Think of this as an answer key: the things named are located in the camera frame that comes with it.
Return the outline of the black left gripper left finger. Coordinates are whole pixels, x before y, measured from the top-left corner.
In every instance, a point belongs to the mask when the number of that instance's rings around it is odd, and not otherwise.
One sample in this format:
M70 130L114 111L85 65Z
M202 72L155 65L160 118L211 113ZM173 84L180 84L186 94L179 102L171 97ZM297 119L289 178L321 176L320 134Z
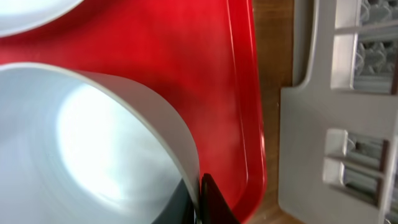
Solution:
M152 224L195 224L195 194L192 195L183 179L172 192L170 200Z

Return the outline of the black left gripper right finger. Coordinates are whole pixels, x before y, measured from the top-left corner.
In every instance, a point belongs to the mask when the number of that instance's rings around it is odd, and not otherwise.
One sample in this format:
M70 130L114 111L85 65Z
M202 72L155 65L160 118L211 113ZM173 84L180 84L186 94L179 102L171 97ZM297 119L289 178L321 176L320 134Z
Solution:
M228 207L212 176L201 179L200 218L202 224L240 224Z

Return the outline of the light blue bowl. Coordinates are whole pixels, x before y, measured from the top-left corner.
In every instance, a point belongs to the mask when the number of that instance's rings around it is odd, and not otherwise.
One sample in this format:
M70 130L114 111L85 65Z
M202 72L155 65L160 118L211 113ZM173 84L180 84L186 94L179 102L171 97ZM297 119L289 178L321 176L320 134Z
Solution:
M1 66L1 222L152 223L197 147L177 110L133 80L42 63Z

